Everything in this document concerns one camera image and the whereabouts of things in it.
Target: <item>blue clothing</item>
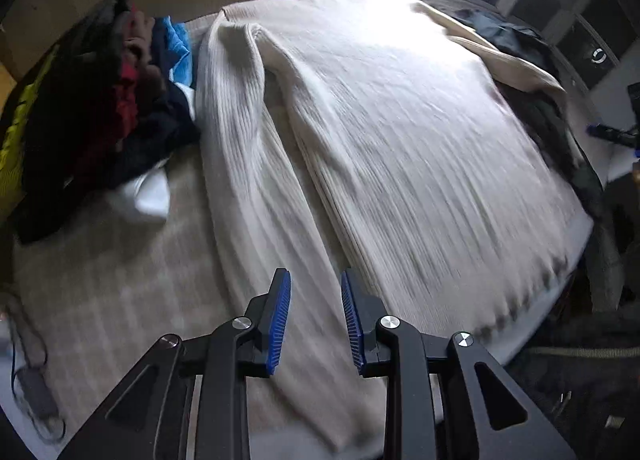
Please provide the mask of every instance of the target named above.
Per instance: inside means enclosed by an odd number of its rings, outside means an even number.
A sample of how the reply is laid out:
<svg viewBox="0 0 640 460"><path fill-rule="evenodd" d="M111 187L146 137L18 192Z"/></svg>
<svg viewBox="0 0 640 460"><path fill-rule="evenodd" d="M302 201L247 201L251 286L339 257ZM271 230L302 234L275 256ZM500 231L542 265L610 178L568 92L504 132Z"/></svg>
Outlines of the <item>blue clothing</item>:
<svg viewBox="0 0 640 460"><path fill-rule="evenodd" d="M163 17L162 22L166 27L167 48L176 54L176 62L169 71L169 80L180 82L185 86L191 86L193 81L193 56L191 56L191 43L189 33L184 23L171 23L171 17Z"/></svg>

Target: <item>black cable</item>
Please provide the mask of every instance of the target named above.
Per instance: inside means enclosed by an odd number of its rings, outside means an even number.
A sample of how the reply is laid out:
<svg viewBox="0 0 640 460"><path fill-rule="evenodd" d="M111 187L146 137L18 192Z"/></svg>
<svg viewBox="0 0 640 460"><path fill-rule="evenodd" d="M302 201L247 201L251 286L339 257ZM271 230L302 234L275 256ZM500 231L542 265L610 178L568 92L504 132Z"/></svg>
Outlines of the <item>black cable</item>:
<svg viewBox="0 0 640 460"><path fill-rule="evenodd" d="M65 421L65 419L62 418L62 416L60 416L60 415L57 415L55 418L50 419L50 420L52 420L54 422L59 422L62 425L62 429L60 430L60 433L57 436L54 436L54 437L45 436L40 431L40 427L38 425L39 421L38 421L38 419L36 419L36 417L33 415L33 413L31 413L30 409L28 408L28 404L26 403L26 401L24 399L21 399L18 396L18 394L15 392L15 379L17 377L18 372L20 372L21 369L23 369L24 367L34 368L34 369L41 369L44 366L46 366L47 361L49 360L49 352L47 351L47 345L44 342L44 338L36 330L35 325L33 324L31 319L29 318L29 316L25 312L24 305L22 304L22 300L20 299L20 296L17 295L12 290L8 289L5 284L3 284L2 288L0 288L0 293L7 294L18 305L18 311L20 312L20 318L25 323L25 325L28 327L28 329L31 331L31 333L36 337L36 339L38 341L40 341L40 344L42 345L42 350L43 350L43 353L44 353L44 358L43 358L42 362L37 366L33 366L33 363L31 363L31 360L30 360L29 355L27 353L26 347L24 346L24 341L23 341L22 335L20 334L20 329L18 328L18 325L17 325L17 318L15 316L15 313L11 309L11 306L9 304L7 304L6 305L6 310L7 310L7 313L9 315L9 335L10 335L11 342L12 342L11 393L12 393L12 396L14 397L15 405L18 407L18 409L25 416L27 416L31 420L31 425L33 426L33 429L35 430L36 434L38 435L40 440L42 440L43 443L45 443L45 444L57 444L66 435L66 421ZM20 341L20 346L22 347L22 351L24 353L24 360L25 360L26 366L23 366L22 368L20 368L20 369L18 369L16 371L16 369L15 369L15 360L16 360L16 356L17 356L17 347L16 347L16 342L17 341ZM43 422L43 424L47 428L47 430L50 432L49 422Z"/></svg>

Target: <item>metal bolt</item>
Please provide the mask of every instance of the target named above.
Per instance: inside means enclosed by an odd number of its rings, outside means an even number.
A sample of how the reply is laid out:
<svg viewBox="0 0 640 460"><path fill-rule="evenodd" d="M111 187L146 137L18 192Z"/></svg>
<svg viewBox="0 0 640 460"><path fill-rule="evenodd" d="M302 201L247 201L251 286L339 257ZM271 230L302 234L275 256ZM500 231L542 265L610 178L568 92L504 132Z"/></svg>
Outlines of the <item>metal bolt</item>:
<svg viewBox="0 0 640 460"><path fill-rule="evenodd" d="M252 322L248 317L236 317L231 325L236 330L246 330L252 325Z"/></svg>
<svg viewBox="0 0 640 460"><path fill-rule="evenodd" d="M453 340L458 346L462 346L463 348L469 347L474 343L473 335L467 332L458 332L453 336Z"/></svg>
<svg viewBox="0 0 640 460"><path fill-rule="evenodd" d="M165 348L173 348L180 344L180 337L175 334L163 335L162 337L160 337L159 343Z"/></svg>
<svg viewBox="0 0 640 460"><path fill-rule="evenodd" d="M380 324L385 328L394 329L400 326L400 319L392 315L385 315L380 319Z"/></svg>

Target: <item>ribbed fabric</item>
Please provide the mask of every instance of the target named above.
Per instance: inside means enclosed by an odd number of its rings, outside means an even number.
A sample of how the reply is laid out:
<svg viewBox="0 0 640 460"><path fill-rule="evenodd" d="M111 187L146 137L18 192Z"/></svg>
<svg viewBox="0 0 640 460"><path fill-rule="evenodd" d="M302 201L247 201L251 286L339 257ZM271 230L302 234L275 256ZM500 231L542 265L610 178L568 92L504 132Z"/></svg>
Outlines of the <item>ribbed fabric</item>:
<svg viewBox="0 0 640 460"><path fill-rule="evenodd" d="M240 311L277 266L290 270L274 388L340 447L382 430L384 389L351 364L337 278L264 106L265 69L351 264L421 331L448 336L516 313L564 266L580 205L482 60L426 6L260 0L224 13L200 49L196 115L225 278ZM508 84L562 97L550 75L450 33Z"/></svg>

